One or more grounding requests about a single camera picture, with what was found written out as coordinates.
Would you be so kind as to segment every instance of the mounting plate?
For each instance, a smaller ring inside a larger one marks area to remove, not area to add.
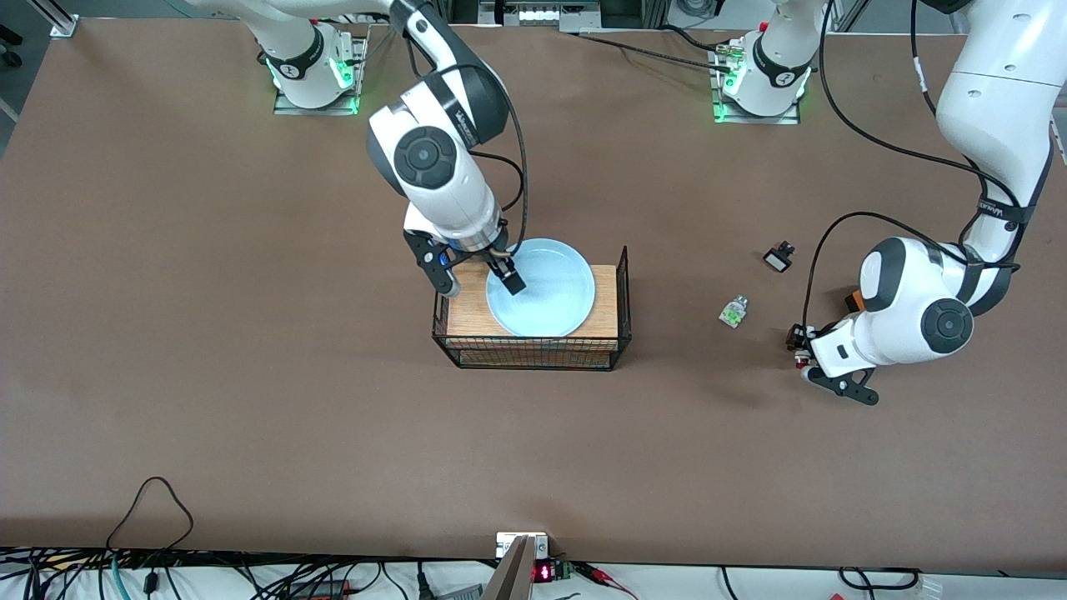
[[[70,15],[70,31],[62,31],[58,27],[52,27],[52,30],[48,33],[49,37],[73,37],[74,30],[78,29],[78,15]]]
[[[529,536],[534,538],[537,553],[535,558],[543,560],[548,557],[548,534],[544,532],[497,532],[496,534],[496,557],[504,558],[511,548],[511,542],[519,536]]]

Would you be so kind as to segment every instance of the light blue bowl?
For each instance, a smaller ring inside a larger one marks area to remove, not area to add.
[[[577,250],[554,239],[527,239],[513,259],[526,289],[512,296],[492,272],[485,284],[485,302],[500,327],[520,337],[561,337],[585,322],[596,283]]]

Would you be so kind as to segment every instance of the metal frame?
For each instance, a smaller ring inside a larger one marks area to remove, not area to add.
[[[71,15],[55,0],[26,0],[52,23],[52,37],[70,37],[78,27],[78,15]]]
[[[851,7],[848,9],[848,12],[837,20],[838,27],[835,30],[851,31],[856,27],[856,21],[860,20],[860,17],[863,16],[863,11],[866,11],[870,4],[871,0],[856,0]]]

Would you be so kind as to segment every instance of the white surface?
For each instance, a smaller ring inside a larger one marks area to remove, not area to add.
[[[721,571],[716,567],[670,567],[652,565],[600,565],[619,583],[625,585],[640,600],[729,600],[722,584]],[[426,574],[434,594],[447,594],[476,584],[485,584],[492,577],[489,567],[478,563],[427,563]],[[291,571],[284,567],[253,569],[261,585],[271,577]],[[366,585],[377,567],[361,565],[353,569],[349,580],[355,586]],[[146,570],[123,570],[123,582],[131,600],[144,600],[141,584]],[[250,600],[252,585],[233,569],[216,567],[186,567],[171,570],[182,600]],[[404,587],[410,600],[418,598],[414,563],[394,563],[388,572]],[[160,574],[160,590],[156,600],[175,600]],[[905,575],[870,573],[874,583],[898,583]],[[1067,581],[1032,580],[974,575],[924,575],[943,588],[942,600],[1062,600],[1067,598]],[[0,598],[17,600],[22,597],[25,579],[0,582]],[[730,582],[740,600],[828,600],[841,594],[845,600],[869,600],[869,596],[845,587],[835,570],[751,569],[731,568]],[[105,600],[121,600],[110,571],[103,573]],[[584,579],[571,579],[534,586],[534,600],[555,600],[573,593],[574,600],[626,600],[619,591],[595,586]],[[68,600],[99,600],[96,572],[81,574],[71,584]],[[400,593],[384,577],[370,589],[351,596],[355,600],[402,600]],[[877,600],[914,600],[913,590],[878,591]]]

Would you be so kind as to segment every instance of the wooden board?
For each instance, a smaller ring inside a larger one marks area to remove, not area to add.
[[[596,282],[593,310],[585,322],[568,337],[617,337],[619,335],[619,303],[617,298],[616,267],[591,265]],[[489,265],[466,262],[457,265],[452,273],[460,282],[459,296],[448,301],[448,335],[513,337],[496,322],[485,302],[485,278]]]

